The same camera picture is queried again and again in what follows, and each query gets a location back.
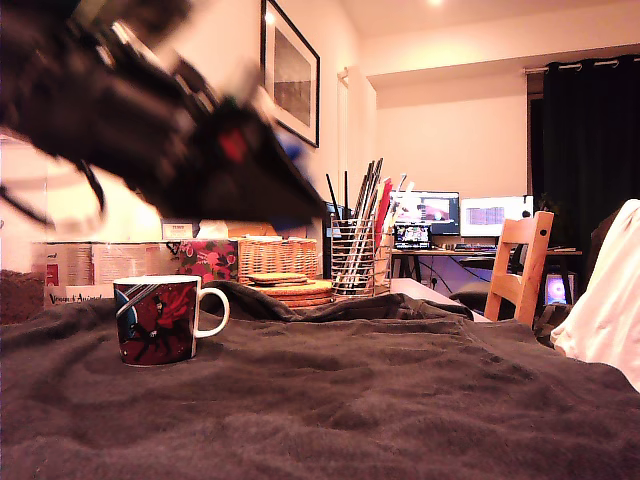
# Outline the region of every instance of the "mug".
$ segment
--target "mug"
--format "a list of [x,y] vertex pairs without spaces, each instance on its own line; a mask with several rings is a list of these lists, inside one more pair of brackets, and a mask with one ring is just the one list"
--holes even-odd
[[[220,333],[229,320],[229,300],[217,288],[201,288],[191,275],[149,275],[113,282],[120,356],[129,365],[162,365],[192,358],[196,338]],[[222,300],[222,322],[213,330],[198,330],[200,300]]]

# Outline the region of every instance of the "framed picture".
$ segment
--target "framed picture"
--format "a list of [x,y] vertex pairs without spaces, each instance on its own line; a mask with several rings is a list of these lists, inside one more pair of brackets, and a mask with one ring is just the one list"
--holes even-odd
[[262,0],[260,66],[278,123],[320,146],[320,56],[275,0]]

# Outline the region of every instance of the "dark gray blanket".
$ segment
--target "dark gray blanket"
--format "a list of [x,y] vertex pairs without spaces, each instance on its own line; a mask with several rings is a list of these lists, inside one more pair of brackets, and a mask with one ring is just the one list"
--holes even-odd
[[123,364],[110,301],[5,327],[2,479],[640,478],[640,395],[521,325],[219,286],[232,320],[174,365]]

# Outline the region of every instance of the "robotic arm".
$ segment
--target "robotic arm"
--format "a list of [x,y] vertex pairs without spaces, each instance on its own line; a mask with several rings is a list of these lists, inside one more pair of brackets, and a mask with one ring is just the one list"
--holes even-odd
[[[189,9],[188,0],[6,0],[0,125],[73,162],[102,208],[91,165],[164,217],[310,223],[321,199],[251,105],[258,72],[219,96],[185,61],[167,72],[145,54]],[[0,195],[21,207],[1,186]]]

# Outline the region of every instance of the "white pillow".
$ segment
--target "white pillow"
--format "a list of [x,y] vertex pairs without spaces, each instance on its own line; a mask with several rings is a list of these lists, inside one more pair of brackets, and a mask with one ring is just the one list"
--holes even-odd
[[640,200],[616,216],[587,291],[551,341],[567,357],[618,368],[640,392]]

